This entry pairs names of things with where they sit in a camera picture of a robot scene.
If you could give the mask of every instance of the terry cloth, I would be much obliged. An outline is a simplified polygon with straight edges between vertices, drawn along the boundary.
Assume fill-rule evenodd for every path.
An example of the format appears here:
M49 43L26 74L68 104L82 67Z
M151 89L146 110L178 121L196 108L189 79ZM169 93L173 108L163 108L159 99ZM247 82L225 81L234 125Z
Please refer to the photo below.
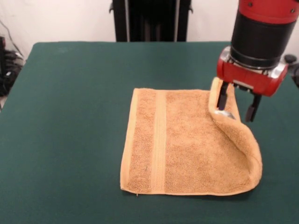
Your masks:
M234 195L262 176L258 143L239 116L233 86L215 114L210 91L134 89L121 162L121 189L135 194Z

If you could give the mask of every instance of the green felt surface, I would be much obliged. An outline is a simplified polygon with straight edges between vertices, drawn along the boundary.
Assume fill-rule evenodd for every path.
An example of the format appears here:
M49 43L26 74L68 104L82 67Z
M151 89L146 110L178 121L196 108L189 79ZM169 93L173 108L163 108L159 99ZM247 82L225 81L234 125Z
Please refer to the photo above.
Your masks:
M1 224L299 223L299 90L290 77L250 124L263 177L249 193L120 190L135 87L209 89L227 43L39 43L0 114ZM241 115L252 96L237 91Z

